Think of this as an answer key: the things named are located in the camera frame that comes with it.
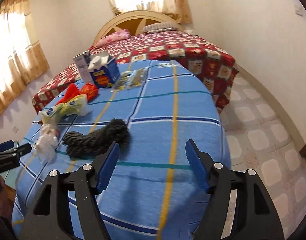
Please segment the black mesh net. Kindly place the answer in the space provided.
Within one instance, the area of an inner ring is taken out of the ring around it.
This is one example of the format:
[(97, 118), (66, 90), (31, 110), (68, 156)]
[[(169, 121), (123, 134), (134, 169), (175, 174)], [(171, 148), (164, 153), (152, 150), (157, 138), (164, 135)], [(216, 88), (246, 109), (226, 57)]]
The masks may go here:
[(111, 144), (116, 142), (121, 148), (130, 141), (131, 135), (122, 119), (112, 119), (110, 122), (86, 135), (80, 132), (67, 132), (63, 136), (63, 145), (70, 159), (95, 158), (105, 154)]

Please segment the yellow blue plastic bag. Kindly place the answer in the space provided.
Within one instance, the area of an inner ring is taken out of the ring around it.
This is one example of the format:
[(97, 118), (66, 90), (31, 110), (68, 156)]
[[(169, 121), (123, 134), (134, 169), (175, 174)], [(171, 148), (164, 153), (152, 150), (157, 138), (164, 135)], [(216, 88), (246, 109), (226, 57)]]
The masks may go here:
[(85, 116), (88, 113), (87, 96), (86, 94), (80, 94), (66, 103), (59, 103), (54, 107), (40, 111), (38, 116), (43, 124), (57, 124), (64, 116)]

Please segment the red mesh net bag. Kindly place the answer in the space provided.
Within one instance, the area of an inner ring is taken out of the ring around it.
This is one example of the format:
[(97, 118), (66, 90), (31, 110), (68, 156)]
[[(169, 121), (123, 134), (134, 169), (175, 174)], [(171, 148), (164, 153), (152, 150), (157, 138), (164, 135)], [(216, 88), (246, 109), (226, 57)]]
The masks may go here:
[(90, 103), (92, 100), (94, 100), (97, 97), (98, 94), (99, 94), (99, 89), (94, 84), (86, 83), (81, 89), (78, 89), (74, 83), (71, 83), (67, 88), (64, 97), (61, 100), (59, 100), (56, 103), (56, 105), (60, 103), (67, 103), (68, 101), (70, 101), (71, 99), (75, 98), (78, 95), (86, 95), (87, 102)]

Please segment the light blue trash bin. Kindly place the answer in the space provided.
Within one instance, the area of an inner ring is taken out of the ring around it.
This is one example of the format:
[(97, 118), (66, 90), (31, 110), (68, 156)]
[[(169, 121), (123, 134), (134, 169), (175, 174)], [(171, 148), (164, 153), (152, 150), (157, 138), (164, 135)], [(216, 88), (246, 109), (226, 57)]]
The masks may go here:
[(6, 185), (11, 187), (12, 189), (16, 188), (15, 182), (18, 176), (18, 168), (11, 169), (4, 173), (2, 176), (5, 180)]

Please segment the clear crumpled plastic wrap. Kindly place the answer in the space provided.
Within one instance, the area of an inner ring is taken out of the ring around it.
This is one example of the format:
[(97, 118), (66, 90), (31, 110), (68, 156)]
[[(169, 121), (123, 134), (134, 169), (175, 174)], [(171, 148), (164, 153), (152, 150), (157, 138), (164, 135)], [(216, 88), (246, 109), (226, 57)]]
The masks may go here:
[(38, 159), (44, 163), (52, 161), (56, 155), (59, 130), (56, 124), (43, 124), (39, 132), (39, 138), (33, 144)]

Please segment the left window tan curtain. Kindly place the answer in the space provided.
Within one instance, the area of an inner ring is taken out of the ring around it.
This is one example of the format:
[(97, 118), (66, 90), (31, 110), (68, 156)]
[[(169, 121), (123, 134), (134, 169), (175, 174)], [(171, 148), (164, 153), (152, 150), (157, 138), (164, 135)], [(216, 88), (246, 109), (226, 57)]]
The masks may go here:
[(31, 0), (4, 0), (0, 5), (0, 116), (49, 68), (35, 31)]

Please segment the blue plaid tablecloth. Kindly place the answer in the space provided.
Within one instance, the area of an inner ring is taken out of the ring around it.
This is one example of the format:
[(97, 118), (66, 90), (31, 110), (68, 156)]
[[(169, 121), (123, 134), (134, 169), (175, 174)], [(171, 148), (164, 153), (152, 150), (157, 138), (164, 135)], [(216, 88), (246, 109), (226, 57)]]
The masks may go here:
[(112, 239), (192, 239), (208, 203), (186, 157), (193, 140), (214, 161), (231, 164), (225, 130), (209, 90), (175, 61), (121, 64), (146, 68), (139, 87), (100, 90), (85, 116), (59, 124), (60, 135), (87, 134), (122, 119), (131, 135), (96, 202)]

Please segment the white tall carton box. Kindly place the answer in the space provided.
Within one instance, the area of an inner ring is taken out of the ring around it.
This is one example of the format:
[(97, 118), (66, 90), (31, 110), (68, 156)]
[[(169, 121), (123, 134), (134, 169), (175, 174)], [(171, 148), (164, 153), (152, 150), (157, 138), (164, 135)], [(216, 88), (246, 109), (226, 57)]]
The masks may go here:
[(74, 63), (77, 66), (77, 69), (79, 71), (79, 74), (83, 80), (84, 83), (91, 83), (94, 84), (93, 79), (90, 75), (90, 72), (88, 71), (88, 67), (90, 64), (90, 52), (84, 51), (78, 55), (76, 55), (74, 58)]

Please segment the blue white milk carton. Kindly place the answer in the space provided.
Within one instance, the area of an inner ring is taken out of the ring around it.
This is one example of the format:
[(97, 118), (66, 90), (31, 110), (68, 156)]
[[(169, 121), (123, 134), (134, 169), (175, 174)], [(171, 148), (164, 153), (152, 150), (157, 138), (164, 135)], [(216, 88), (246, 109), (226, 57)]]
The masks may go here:
[(88, 72), (97, 88), (111, 88), (120, 78), (116, 59), (107, 51), (91, 56)]

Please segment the clear dark snack packet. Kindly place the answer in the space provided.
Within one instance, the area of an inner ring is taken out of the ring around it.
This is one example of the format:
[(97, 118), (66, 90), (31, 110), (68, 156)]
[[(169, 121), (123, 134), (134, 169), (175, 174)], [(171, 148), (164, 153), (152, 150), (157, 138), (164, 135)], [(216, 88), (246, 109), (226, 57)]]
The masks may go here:
[(144, 67), (123, 72), (113, 86), (112, 91), (118, 92), (142, 86), (147, 78), (148, 69), (149, 67)]

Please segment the red patterned bedspread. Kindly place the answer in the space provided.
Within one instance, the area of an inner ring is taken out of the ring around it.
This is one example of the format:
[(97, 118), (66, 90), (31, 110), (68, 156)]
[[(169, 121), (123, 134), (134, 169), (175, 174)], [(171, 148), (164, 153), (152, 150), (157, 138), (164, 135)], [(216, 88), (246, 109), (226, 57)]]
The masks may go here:
[(132, 35), (102, 47), (91, 46), (88, 50), (92, 55), (107, 51), (118, 64), (140, 60), (177, 61), (207, 87), (220, 112), (229, 104), (233, 81), (238, 74), (235, 59), (227, 51), (179, 30)]

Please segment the pink floral pillow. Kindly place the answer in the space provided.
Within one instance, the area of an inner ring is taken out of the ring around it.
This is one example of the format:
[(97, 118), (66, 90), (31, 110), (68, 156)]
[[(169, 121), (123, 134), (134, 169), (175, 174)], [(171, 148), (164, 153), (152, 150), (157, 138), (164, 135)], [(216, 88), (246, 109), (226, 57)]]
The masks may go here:
[(130, 37), (131, 33), (127, 29), (122, 29), (99, 39), (96, 42), (95, 47), (100, 48), (116, 41), (128, 39)]

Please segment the cream wooden headboard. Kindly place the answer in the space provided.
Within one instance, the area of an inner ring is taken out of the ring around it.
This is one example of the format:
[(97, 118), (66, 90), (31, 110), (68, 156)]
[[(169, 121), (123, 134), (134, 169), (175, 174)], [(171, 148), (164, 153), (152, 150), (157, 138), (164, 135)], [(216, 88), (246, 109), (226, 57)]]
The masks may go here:
[(179, 30), (184, 30), (182, 25), (178, 24), (171, 17), (160, 12), (134, 10), (119, 14), (108, 21), (97, 33), (92, 45), (95, 46), (103, 37), (122, 29), (127, 29), (131, 35), (139, 35), (142, 33), (142, 29), (147, 25), (162, 22), (172, 22)]

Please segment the striped pillow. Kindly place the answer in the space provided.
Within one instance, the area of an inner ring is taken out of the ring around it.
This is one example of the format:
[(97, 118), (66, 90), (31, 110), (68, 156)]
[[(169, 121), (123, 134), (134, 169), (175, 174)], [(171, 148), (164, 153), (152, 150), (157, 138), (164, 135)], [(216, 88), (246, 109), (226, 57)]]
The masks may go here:
[(147, 25), (142, 29), (142, 32), (144, 34), (152, 34), (172, 30), (178, 30), (177, 24), (171, 22), (162, 22)]

